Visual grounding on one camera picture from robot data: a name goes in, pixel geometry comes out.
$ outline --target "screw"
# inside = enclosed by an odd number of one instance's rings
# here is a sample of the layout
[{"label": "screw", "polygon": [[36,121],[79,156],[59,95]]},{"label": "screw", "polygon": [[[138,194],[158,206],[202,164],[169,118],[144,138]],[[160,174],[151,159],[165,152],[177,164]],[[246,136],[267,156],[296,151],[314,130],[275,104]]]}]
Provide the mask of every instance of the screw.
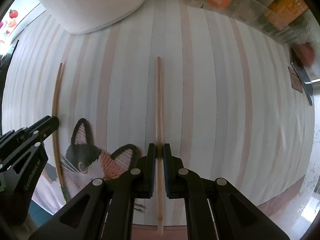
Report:
[{"label": "screw", "polygon": [[94,179],[92,181],[92,184],[95,185],[95,186],[100,186],[102,184],[102,179]]},{"label": "screw", "polygon": [[132,175],[138,175],[138,174],[140,174],[140,169],[134,168],[130,172]]},{"label": "screw", "polygon": [[179,174],[181,174],[181,175],[187,175],[188,172],[189,171],[187,169],[185,169],[185,168],[182,168],[182,169],[179,170]]},{"label": "screw", "polygon": [[219,178],[219,179],[217,179],[217,183],[220,186],[224,186],[227,184],[227,181],[224,178]]}]

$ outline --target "tomato picture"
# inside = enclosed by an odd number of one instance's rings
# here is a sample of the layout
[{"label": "tomato picture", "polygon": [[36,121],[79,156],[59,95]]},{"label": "tomato picture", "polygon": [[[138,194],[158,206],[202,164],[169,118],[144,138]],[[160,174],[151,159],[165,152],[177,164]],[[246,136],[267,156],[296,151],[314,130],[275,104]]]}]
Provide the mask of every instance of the tomato picture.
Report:
[{"label": "tomato picture", "polygon": [[17,18],[18,12],[16,10],[10,10],[9,12],[9,17],[12,18]]}]

